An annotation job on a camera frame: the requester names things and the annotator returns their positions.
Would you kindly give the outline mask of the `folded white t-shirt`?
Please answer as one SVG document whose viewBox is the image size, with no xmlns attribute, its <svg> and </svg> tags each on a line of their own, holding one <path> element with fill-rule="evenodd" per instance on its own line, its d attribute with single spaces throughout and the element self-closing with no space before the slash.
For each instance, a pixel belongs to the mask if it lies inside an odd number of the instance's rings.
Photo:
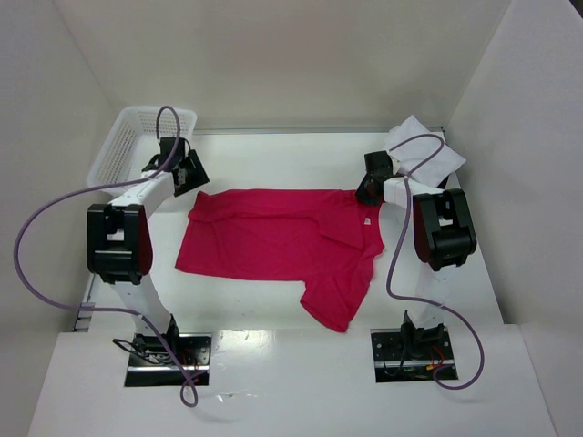
<svg viewBox="0 0 583 437">
<path fill-rule="evenodd" d="M 385 149 L 401 163 L 403 171 L 408 172 L 441 146 L 439 139 L 428 137 L 427 134 L 430 131 L 415 116 L 409 116 L 401 125 L 389 131 L 384 141 Z M 445 144 L 435 157 L 413 173 L 413 179 L 437 188 L 465 162 L 465 158 Z"/>
</svg>

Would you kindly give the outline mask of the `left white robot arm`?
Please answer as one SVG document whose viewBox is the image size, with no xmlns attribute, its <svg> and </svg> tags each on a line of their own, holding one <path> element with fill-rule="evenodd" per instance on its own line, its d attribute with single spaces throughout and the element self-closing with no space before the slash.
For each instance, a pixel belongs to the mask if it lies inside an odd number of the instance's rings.
<svg viewBox="0 0 583 437">
<path fill-rule="evenodd" d="M 164 307 L 150 271 L 154 251 L 148 219 L 169 198 L 208 183 L 204 167 L 186 138 L 161 137 L 160 152 L 143 168 L 141 182 L 107 204 L 87 211 L 87 266 L 134 312 L 135 339 L 128 350 L 151 364 L 172 363 L 159 333 L 179 353 L 179 329 Z"/>
</svg>

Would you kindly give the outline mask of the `white plastic basket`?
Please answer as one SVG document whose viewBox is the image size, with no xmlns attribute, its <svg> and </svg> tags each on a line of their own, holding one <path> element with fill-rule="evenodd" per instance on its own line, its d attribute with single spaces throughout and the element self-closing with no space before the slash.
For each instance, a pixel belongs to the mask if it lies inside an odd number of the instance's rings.
<svg viewBox="0 0 583 437">
<path fill-rule="evenodd" d="M 179 132 L 190 139 L 198 116 L 192 110 L 176 110 L 174 116 L 158 107 L 133 106 L 120 111 L 87 175 L 87 185 L 98 187 L 141 178 L 142 169 L 160 152 L 159 140 Z M 180 129 L 176 129 L 179 119 Z"/>
</svg>

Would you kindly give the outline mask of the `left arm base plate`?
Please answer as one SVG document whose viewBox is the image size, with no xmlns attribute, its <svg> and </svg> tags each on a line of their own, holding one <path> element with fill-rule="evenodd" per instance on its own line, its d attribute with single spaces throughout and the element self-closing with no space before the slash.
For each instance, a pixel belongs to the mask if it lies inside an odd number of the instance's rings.
<svg viewBox="0 0 583 437">
<path fill-rule="evenodd" d="M 156 337 L 135 335 L 132 341 L 114 339 L 127 352 L 128 366 L 124 386 L 180 386 L 183 376 Z M 176 338 L 175 355 L 197 386 L 208 386 L 210 379 L 210 333 L 180 334 Z"/>
</svg>

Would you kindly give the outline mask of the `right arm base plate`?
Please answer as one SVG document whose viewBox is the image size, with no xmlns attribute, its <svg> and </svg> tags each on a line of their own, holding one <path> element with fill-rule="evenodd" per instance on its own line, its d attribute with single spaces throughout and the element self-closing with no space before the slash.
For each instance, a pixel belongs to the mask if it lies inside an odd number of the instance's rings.
<svg viewBox="0 0 583 437">
<path fill-rule="evenodd" d="M 419 341 L 406 338 L 401 330 L 371 330 L 375 381 L 431 381 L 434 371 L 439 379 L 455 381 L 458 373 L 449 333 L 432 329 Z"/>
</svg>

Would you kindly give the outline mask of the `red t-shirt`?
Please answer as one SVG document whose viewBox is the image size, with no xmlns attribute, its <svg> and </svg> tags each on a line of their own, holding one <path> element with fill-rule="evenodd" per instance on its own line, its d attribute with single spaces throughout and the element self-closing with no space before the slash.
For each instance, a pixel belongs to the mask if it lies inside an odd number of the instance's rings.
<svg viewBox="0 0 583 437">
<path fill-rule="evenodd" d="M 301 281 L 303 308 L 346 332 L 384 251 L 380 207 L 342 189 L 200 192 L 175 262 L 184 273 Z"/>
</svg>

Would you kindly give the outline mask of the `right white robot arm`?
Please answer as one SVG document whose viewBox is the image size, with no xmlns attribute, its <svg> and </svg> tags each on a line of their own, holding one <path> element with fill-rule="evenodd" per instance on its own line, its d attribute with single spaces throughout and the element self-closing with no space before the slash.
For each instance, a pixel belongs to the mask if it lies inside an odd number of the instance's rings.
<svg viewBox="0 0 583 437">
<path fill-rule="evenodd" d="M 415 253 L 427 265 L 418 277 L 419 290 L 438 290 L 444 285 L 449 271 L 464 265 L 476 251 L 476 233 L 464 191 L 460 188 L 444 190 L 428 187 L 414 181 L 409 173 L 399 174 L 394 160 L 385 151 L 366 154 L 364 163 L 365 176 L 355 192 L 357 201 L 366 206 L 387 203 L 405 209 L 404 224 L 386 280 L 388 295 L 395 300 L 423 303 L 456 316 L 473 336 L 479 360 L 484 361 L 482 341 L 461 313 L 441 300 L 421 295 L 400 295 L 392 290 L 394 271 L 409 228 L 413 229 Z"/>
</svg>

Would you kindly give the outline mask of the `folded black t-shirt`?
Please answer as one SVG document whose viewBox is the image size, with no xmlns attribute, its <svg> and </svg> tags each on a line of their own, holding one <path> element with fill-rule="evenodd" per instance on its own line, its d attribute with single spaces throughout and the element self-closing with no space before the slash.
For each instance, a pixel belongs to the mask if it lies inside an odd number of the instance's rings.
<svg viewBox="0 0 583 437">
<path fill-rule="evenodd" d="M 449 182 L 449 176 L 445 177 L 439 184 L 438 184 L 438 188 L 440 189 L 447 189 L 447 185 Z"/>
</svg>

